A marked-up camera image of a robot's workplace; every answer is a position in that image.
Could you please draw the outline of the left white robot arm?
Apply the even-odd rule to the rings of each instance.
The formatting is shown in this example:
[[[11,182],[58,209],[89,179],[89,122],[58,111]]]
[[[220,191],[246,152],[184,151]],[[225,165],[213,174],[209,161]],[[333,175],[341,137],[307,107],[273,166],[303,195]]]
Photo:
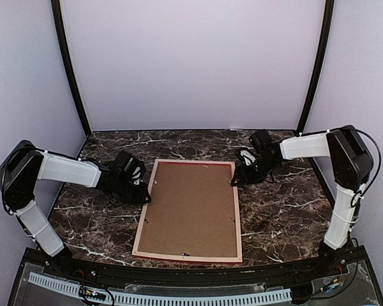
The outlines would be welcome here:
[[[145,205],[151,202],[148,186],[142,181],[145,173],[145,164],[124,150],[114,160],[100,163],[40,149],[22,140],[0,165],[2,204],[6,213],[14,215],[44,253],[53,258],[53,269],[71,278],[77,273],[77,263],[69,258],[69,248],[37,204],[37,181],[80,185],[115,195],[123,203]]]

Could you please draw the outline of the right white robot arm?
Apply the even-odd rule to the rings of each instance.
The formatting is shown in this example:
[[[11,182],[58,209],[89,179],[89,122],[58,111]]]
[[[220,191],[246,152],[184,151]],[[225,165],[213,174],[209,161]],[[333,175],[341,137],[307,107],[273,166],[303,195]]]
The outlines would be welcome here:
[[[270,180],[273,170],[285,161],[330,158],[336,198],[323,244],[337,250],[348,240],[356,222],[356,207],[368,188],[373,170],[373,158],[361,134],[354,126],[346,125],[276,142],[266,130],[256,131],[250,136],[251,148],[241,148],[236,152],[239,164],[234,170],[231,185],[245,186]]]

